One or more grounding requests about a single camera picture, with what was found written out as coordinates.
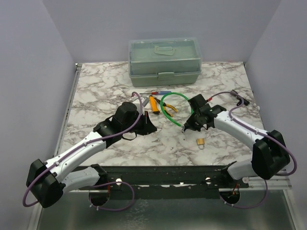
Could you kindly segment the green cable lock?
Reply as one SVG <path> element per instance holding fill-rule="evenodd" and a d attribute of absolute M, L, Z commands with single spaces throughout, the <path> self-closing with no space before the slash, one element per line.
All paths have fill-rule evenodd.
<path fill-rule="evenodd" d="M 161 107 L 162 113 L 165 115 L 165 117 L 166 117 L 169 121 L 171 121 L 171 122 L 172 122 L 173 124 L 175 124 L 176 126 L 182 128 L 181 132 L 184 133 L 184 132 L 185 132 L 185 127 L 184 127 L 184 125 L 181 125 L 180 123 L 178 123 L 177 121 L 175 121 L 175 120 L 172 118 L 172 116 L 171 116 L 171 115 L 167 112 L 167 110 L 165 109 L 166 106 L 164 105 L 164 104 L 165 104 L 165 103 L 164 103 L 164 99 L 165 99 L 167 96 L 170 96 L 170 95 L 178 95 L 178 96 L 184 98 L 186 101 L 188 101 L 189 98 L 186 97 L 185 95 L 181 94 L 181 93 L 178 93 L 178 92 L 169 92 L 169 93 L 165 94 L 165 95 L 161 98 L 161 100 L 160 100 L 160 107 Z"/>

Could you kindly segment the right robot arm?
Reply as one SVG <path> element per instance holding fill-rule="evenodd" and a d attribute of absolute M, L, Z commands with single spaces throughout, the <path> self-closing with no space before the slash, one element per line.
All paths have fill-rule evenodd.
<path fill-rule="evenodd" d="M 216 128 L 235 137 L 252 151 L 250 160 L 236 161 L 225 168 L 221 175 L 223 186 L 233 187 L 244 177 L 258 176 L 269 180 L 290 163 L 290 156 L 280 132 L 256 129 L 236 119 L 220 105 L 211 107 L 201 94 L 189 99 L 188 103 L 193 112 L 183 126 L 184 131 Z"/>

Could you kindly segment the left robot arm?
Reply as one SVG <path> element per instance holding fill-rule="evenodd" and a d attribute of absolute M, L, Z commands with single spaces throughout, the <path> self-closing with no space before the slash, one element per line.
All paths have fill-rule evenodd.
<path fill-rule="evenodd" d="M 65 192 L 88 186 L 102 189 L 106 177 L 100 166 L 81 171 L 75 171 L 75 168 L 123 139 L 127 132 L 145 136 L 156 131 L 142 104 L 123 102 L 114 115 L 98 123 L 84 139 L 64 153 L 46 161 L 37 159 L 32 162 L 26 192 L 32 193 L 37 203 L 47 208 L 58 202 Z"/>

